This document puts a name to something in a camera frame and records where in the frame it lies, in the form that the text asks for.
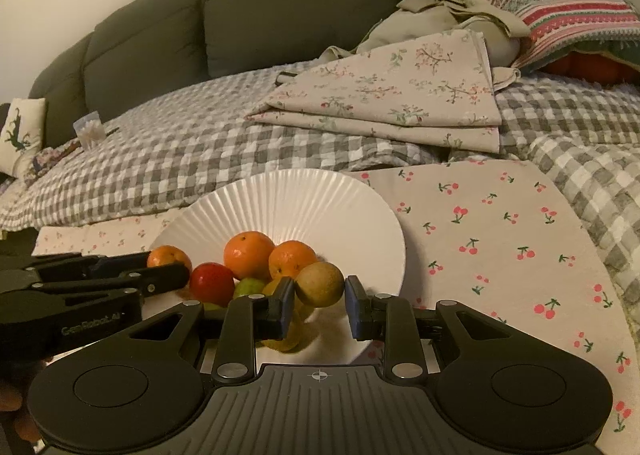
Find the left hand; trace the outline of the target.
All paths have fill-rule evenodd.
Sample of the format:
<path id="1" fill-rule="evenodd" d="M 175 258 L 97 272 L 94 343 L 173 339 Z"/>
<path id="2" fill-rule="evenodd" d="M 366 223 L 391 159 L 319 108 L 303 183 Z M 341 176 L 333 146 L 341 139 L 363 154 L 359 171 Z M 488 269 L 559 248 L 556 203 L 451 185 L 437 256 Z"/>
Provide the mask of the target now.
<path id="1" fill-rule="evenodd" d="M 35 363 L 1 366 L 1 412 L 13 415 L 15 432 L 30 444 L 37 444 L 41 435 L 27 408 L 28 390 L 35 377 L 52 361 L 52 357 L 46 357 Z"/>

